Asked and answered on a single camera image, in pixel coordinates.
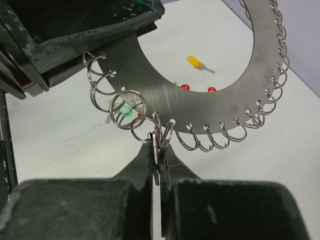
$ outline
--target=white table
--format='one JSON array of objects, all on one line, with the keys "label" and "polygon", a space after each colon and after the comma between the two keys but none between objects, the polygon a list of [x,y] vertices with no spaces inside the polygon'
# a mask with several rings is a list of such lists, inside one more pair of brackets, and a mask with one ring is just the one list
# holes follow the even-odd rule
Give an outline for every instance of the white table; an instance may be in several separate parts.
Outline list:
[{"label": "white table", "polygon": [[[238,79],[249,63],[253,34],[222,1],[180,0],[165,8],[165,15],[156,22],[158,29],[139,38],[160,73],[178,85],[204,92],[208,87],[225,88]],[[188,55],[216,73],[193,68]],[[267,116],[264,127],[249,130],[244,142],[210,153],[189,152],[175,136],[171,144],[178,157],[204,179],[273,181],[287,186],[310,236],[319,239],[320,100],[292,71],[288,75],[277,109]],[[111,98],[100,99],[107,106]],[[107,115],[92,106],[84,70],[35,98],[20,101],[8,96],[7,102],[20,182],[109,178],[141,147],[129,131],[104,124]],[[151,127],[144,123],[137,133],[146,136]],[[192,142],[191,136],[183,137]],[[155,188],[155,239],[160,236],[159,197]]]}]

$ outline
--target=metal ring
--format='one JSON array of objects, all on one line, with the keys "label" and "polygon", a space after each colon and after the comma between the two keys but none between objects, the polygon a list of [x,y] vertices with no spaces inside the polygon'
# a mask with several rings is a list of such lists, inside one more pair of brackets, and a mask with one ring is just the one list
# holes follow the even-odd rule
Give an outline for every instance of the metal ring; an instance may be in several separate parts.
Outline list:
[{"label": "metal ring", "polygon": [[284,54],[287,54],[287,43],[286,43],[286,41],[283,39],[283,37],[281,36],[280,33],[278,33],[276,35],[276,37],[279,39],[279,44],[280,44],[280,47],[283,49]]},{"label": "metal ring", "polygon": [[166,128],[164,130],[163,142],[162,142],[161,149],[160,149],[161,153],[165,153],[166,152],[166,150],[167,150],[167,148],[169,146],[170,140],[172,138],[172,134],[174,132],[174,123],[173,122],[168,122],[166,125],[170,125],[170,128]]},{"label": "metal ring", "polygon": [[156,120],[158,122],[158,125],[154,127],[155,133],[156,133],[156,137],[157,137],[157,141],[158,141],[158,145],[159,147],[162,146],[163,144],[163,131],[161,128],[161,121],[160,121],[160,114],[158,111],[154,112],[154,116],[153,116],[153,120]]},{"label": "metal ring", "polygon": [[274,20],[274,23],[278,25],[279,29],[282,31],[283,33],[283,40],[286,40],[286,37],[287,37],[287,30],[285,28],[285,26],[278,21],[278,19],[275,19]]},{"label": "metal ring", "polygon": [[98,91],[98,85],[99,85],[99,83],[104,79],[104,78],[108,78],[108,77],[114,77],[115,76],[115,74],[114,73],[107,73],[107,74],[105,74],[105,75],[103,75],[102,77],[100,77],[99,79],[98,79],[98,81],[94,81],[93,82],[93,84],[94,84],[94,86],[91,86],[91,87],[93,87],[94,88],[94,91],[96,91],[96,92],[98,92],[98,93],[100,93],[100,94],[103,94],[103,95],[106,95],[106,96],[112,96],[112,95],[115,95],[117,92],[116,91],[113,91],[113,92],[103,92],[103,93],[101,93],[101,92],[99,92]]},{"label": "metal ring", "polygon": [[[119,120],[121,114],[123,113],[122,111],[120,111],[118,113],[118,116],[116,117],[116,122],[121,124],[122,121],[126,118],[126,116],[134,109],[136,109],[139,105],[141,105],[142,103],[137,103],[136,105],[132,106],[130,109],[128,109],[125,114],[122,116],[122,118]],[[127,123],[125,125],[121,125],[123,128],[126,128],[127,130],[131,130],[131,122],[130,123]]]},{"label": "metal ring", "polygon": [[273,107],[271,108],[270,111],[265,111],[265,110],[263,110],[264,114],[267,116],[267,115],[272,114],[273,111],[276,109],[276,107],[277,107],[277,101],[276,101],[275,97],[274,97],[270,92],[267,92],[267,91],[266,91],[265,94],[267,94],[269,98],[272,98],[272,101],[271,101],[270,103],[273,103]]},{"label": "metal ring", "polygon": [[273,4],[270,4],[270,8],[271,8],[274,12],[277,13],[277,15],[278,15],[279,18],[280,18],[280,22],[282,23],[284,18],[283,18],[283,16],[282,16],[281,11],[280,11],[278,8],[276,8]]},{"label": "metal ring", "polygon": [[245,123],[243,123],[243,126],[245,126],[246,128],[249,128],[249,129],[259,129],[261,127],[263,122],[261,121],[261,119],[259,117],[254,116],[249,112],[246,112],[245,114],[247,114],[250,117],[252,124],[245,122]]},{"label": "metal ring", "polygon": [[284,70],[284,72],[288,71],[288,69],[290,68],[290,59],[289,59],[288,55],[285,54],[285,53],[283,53],[280,48],[278,48],[278,49],[276,50],[276,52],[281,55],[281,57],[282,57],[283,60],[284,60],[284,59],[287,60],[286,69]]},{"label": "metal ring", "polygon": [[224,150],[224,149],[226,149],[227,147],[229,147],[231,140],[230,140],[229,133],[228,133],[228,131],[227,131],[226,128],[225,128],[225,124],[224,124],[224,123],[223,123],[223,126],[222,126],[222,127],[220,126],[220,128],[222,128],[222,132],[221,132],[222,136],[224,136],[225,138],[227,138],[228,142],[225,142],[225,143],[224,143],[224,146],[221,146],[220,144],[218,144],[218,143],[213,139],[213,145],[214,145],[217,149],[219,149],[219,150]]},{"label": "metal ring", "polygon": [[[102,111],[102,112],[105,112],[105,113],[110,113],[109,110],[103,109],[103,108],[98,104],[97,99],[96,99],[97,86],[98,86],[99,82],[102,81],[103,78],[107,78],[107,77],[110,77],[110,74],[105,74],[104,76],[102,76],[102,77],[93,85],[93,87],[92,87],[92,86],[90,87],[90,99],[91,99],[92,104],[93,104],[98,110],[100,110],[100,111]],[[115,111],[118,111],[119,109],[121,109],[122,106],[123,106],[123,105],[121,105],[121,106],[119,105],[119,106],[115,109]]]},{"label": "metal ring", "polygon": [[183,139],[181,138],[180,134],[179,134],[177,131],[175,131],[175,135],[176,135],[176,137],[178,138],[178,140],[179,140],[179,142],[181,143],[181,145],[182,145],[185,149],[187,149],[187,150],[189,150],[189,151],[194,151],[194,150],[196,150],[196,149],[199,148],[199,146],[200,146],[200,141],[199,141],[199,139],[198,139],[198,137],[197,137],[197,135],[196,135],[196,133],[195,133],[195,131],[194,131],[194,128],[193,128],[192,124],[191,124],[191,123],[188,123],[187,125],[189,126],[189,128],[190,128],[189,130],[190,130],[190,132],[191,132],[191,134],[192,134],[192,136],[193,136],[193,139],[194,139],[194,141],[195,141],[195,146],[194,146],[194,147],[188,146],[188,145],[183,141]]},{"label": "metal ring", "polygon": [[106,59],[107,58],[107,55],[99,55],[99,56],[96,56],[91,62],[90,64],[88,65],[87,67],[87,77],[88,77],[88,80],[89,80],[89,83],[92,85],[93,83],[93,80],[92,80],[92,75],[91,73],[97,75],[97,76],[103,76],[104,74],[103,73],[100,73],[100,72],[97,72],[95,70],[92,69],[92,66],[93,64],[98,60],[98,59]]},{"label": "metal ring", "polygon": [[[272,76],[270,79],[271,79],[272,82],[275,83],[276,87],[278,86],[277,89],[280,89],[280,96],[278,96],[278,97],[275,99],[275,101],[278,102],[278,101],[282,98],[282,96],[283,96],[283,94],[284,94],[284,89],[282,88],[281,84],[276,80],[276,78],[275,78],[274,76]],[[267,104],[273,104],[274,101],[268,100],[266,103],[267,103]]]},{"label": "metal ring", "polygon": [[109,113],[110,113],[110,117],[111,117],[111,120],[113,121],[113,123],[120,129],[124,129],[124,130],[132,130],[132,129],[136,129],[138,128],[139,126],[141,126],[141,124],[144,122],[144,118],[147,116],[147,105],[146,105],[146,101],[145,99],[141,96],[141,94],[135,90],[123,90],[122,91],[123,93],[133,93],[135,95],[137,95],[141,101],[142,101],[142,104],[143,104],[143,114],[142,116],[140,116],[139,118],[141,119],[140,122],[136,125],[136,126],[132,126],[130,128],[127,127],[127,124],[126,125],[121,125],[119,124],[116,119],[115,119],[115,116],[114,116],[114,107],[115,107],[115,103],[116,103],[116,100],[120,97],[119,94],[117,94],[116,96],[114,96],[114,98],[112,99],[111,101],[111,104],[110,104],[110,110],[109,110]]},{"label": "metal ring", "polygon": [[236,124],[238,124],[238,126],[242,127],[242,129],[244,130],[244,136],[243,136],[242,138],[236,138],[236,137],[233,137],[233,136],[230,136],[230,135],[229,135],[229,138],[230,138],[231,141],[233,141],[233,142],[235,142],[235,143],[241,143],[241,142],[243,142],[243,141],[247,138],[247,136],[248,136],[247,129],[246,129],[246,127],[245,127],[242,123],[239,122],[239,119],[238,119],[236,116],[233,118],[233,121],[234,121]]},{"label": "metal ring", "polygon": [[259,119],[260,119],[260,116],[262,116],[262,121],[261,121],[261,125],[260,125],[260,127],[262,127],[263,125],[265,125],[265,122],[266,122],[266,114],[265,114],[264,107],[261,104],[261,101],[258,100],[257,102],[258,102],[258,106],[259,106],[259,110],[258,110],[257,114],[258,114]]},{"label": "metal ring", "polygon": [[[93,81],[93,79],[92,79],[92,75],[91,75],[91,73],[92,73],[92,66],[93,66],[93,64],[98,60],[98,59],[104,59],[104,57],[106,57],[107,55],[99,55],[99,56],[97,56],[95,59],[93,59],[92,60],[92,62],[89,64],[89,67],[88,67],[88,69],[87,69],[87,78],[88,78],[88,81],[89,81],[89,83],[91,84],[91,86],[92,87],[94,87],[94,85],[95,85],[95,82]],[[109,77],[115,77],[116,76],[116,74],[114,73],[114,70],[110,70],[109,71]],[[104,91],[102,91],[102,90],[100,90],[99,88],[96,88],[96,91],[98,92],[98,93],[100,93],[100,94],[103,94],[103,95],[111,95],[110,93],[108,93],[108,92],[104,92]]]},{"label": "metal ring", "polygon": [[275,64],[275,67],[276,67],[277,69],[279,69],[279,71],[280,71],[280,76],[284,74],[283,83],[280,84],[281,87],[283,87],[283,86],[286,84],[287,80],[288,80],[287,71],[284,70],[278,63]]},{"label": "metal ring", "polygon": [[245,5],[244,1],[243,0],[239,0],[239,2],[240,2],[241,7],[243,7],[245,9],[246,5]]},{"label": "metal ring", "polygon": [[251,17],[247,8],[245,8],[245,16],[247,19],[249,19],[249,21],[251,21]]},{"label": "metal ring", "polygon": [[[88,54],[90,57],[92,57],[93,59],[96,57],[95,55],[93,55],[91,52],[85,52],[84,54],[82,54],[82,62],[83,62],[83,65],[85,66],[85,68],[87,69],[89,67],[88,65],[88,62],[87,62],[87,59],[86,59],[86,54]],[[99,73],[99,72],[96,72],[94,70],[92,70],[92,73],[93,74],[96,74],[98,76],[102,76],[103,74]]]},{"label": "metal ring", "polygon": [[[140,119],[141,119],[141,117],[138,116],[138,117],[136,117],[136,118],[132,121],[132,123],[131,123],[131,133],[132,133],[132,135],[134,136],[134,138],[137,139],[140,143],[150,144],[150,143],[152,142],[151,139],[143,140],[143,139],[141,139],[140,137],[138,137],[138,136],[136,135],[135,131],[134,131],[134,129],[136,128],[136,127],[134,127],[134,124],[137,123],[138,121],[140,121]],[[156,123],[155,120],[153,120],[152,118],[147,117],[147,116],[146,116],[145,118],[143,118],[143,121],[142,121],[142,122],[144,122],[145,119],[147,119],[147,120],[153,122],[155,125],[157,125],[157,123]]]},{"label": "metal ring", "polygon": [[206,134],[207,134],[210,142],[212,143],[212,145],[210,145],[209,148],[205,148],[205,147],[200,143],[199,148],[200,148],[200,150],[201,150],[202,152],[208,153],[208,152],[210,152],[210,151],[212,151],[212,150],[214,149],[214,147],[215,147],[215,141],[214,141],[214,136],[213,136],[213,134],[212,134],[211,131],[210,131],[209,125],[208,125],[208,124],[205,124],[205,125],[204,125],[204,128],[205,128],[205,130],[206,130]]}]

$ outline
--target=green object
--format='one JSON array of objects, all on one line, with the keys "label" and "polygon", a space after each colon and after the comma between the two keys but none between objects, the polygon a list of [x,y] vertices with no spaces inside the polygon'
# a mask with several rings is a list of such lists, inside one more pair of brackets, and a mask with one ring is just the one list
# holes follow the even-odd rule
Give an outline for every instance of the green object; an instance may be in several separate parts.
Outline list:
[{"label": "green object", "polygon": [[[115,103],[114,104],[114,107],[117,108],[120,104],[118,103]],[[123,105],[118,111],[116,111],[115,113],[119,113],[121,112],[121,116],[125,115],[126,112],[130,109],[131,107],[130,106],[127,106],[127,105]],[[130,117],[132,115],[133,111],[131,110],[126,116],[127,117]]]}]

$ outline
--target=brushed steel plate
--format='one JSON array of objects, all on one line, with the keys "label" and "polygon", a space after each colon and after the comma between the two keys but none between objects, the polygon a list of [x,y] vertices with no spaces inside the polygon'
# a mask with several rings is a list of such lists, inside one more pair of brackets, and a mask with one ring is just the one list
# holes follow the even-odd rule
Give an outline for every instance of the brushed steel plate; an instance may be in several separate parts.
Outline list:
[{"label": "brushed steel plate", "polygon": [[195,92],[176,86],[151,65],[135,34],[105,47],[103,50],[108,57],[98,60],[98,63],[104,72],[116,70],[116,77],[108,80],[121,98],[133,106],[138,97],[122,93],[121,88],[139,92],[147,103],[147,116],[152,117],[152,112],[158,111],[162,124],[174,119],[175,131],[190,133],[188,123],[192,123],[196,134],[207,134],[204,124],[210,126],[212,133],[222,131],[220,122],[224,122],[226,130],[233,129],[238,126],[233,122],[234,117],[238,117],[241,123],[247,122],[250,117],[246,115],[246,110],[255,115],[259,110],[257,100],[263,106],[266,104],[268,96],[265,89],[269,89],[270,93],[275,89],[271,76],[277,80],[280,77],[275,63],[280,66],[283,64],[282,57],[277,53],[280,47],[277,34],[281,34],[281,31],[274,24],[277,15],[270,9],[272,2],[244,0],[244,3],[252,19],[252,56],[242,76],[224,89]]}]

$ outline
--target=metal arc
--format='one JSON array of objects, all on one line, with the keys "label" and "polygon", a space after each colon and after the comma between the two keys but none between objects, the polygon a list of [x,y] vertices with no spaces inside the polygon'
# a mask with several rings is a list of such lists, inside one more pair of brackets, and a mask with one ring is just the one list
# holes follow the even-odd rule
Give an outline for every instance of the metal arc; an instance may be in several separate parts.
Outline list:
[{"label": "metal arc", "polygon": [[175,120],[174,130],[190,133],[187,124],[192,123],[196,134],[207,134],[204,125],[209,125],[211,132],[220,133],[220,122],[225,129],[238,127],[233,119],[240,123],[250,119],[259,111],[257,100],[262,106],[268,101],[265,89],[272,92],[275,84],[271,77],[279,79],[280,72],[275,63],[283,64],[277,52],[281,34],[277,24],[279,18],[270,8],[270,0],[243,0],[253,27],[253,51],[250,62],[241,77],[232,85],[215,92],[195,92],[183,89],[164,78],[144,55],[135,34],[108,45],[103,50],[107,59],[98,60],[103,72],[115,69],[117,75],[108,79],[115,91],[131,106],[139,100],[137,96],[122,93],[121,88],[139,92],[147,105],[147,117],[157,111],[163,124]]}]

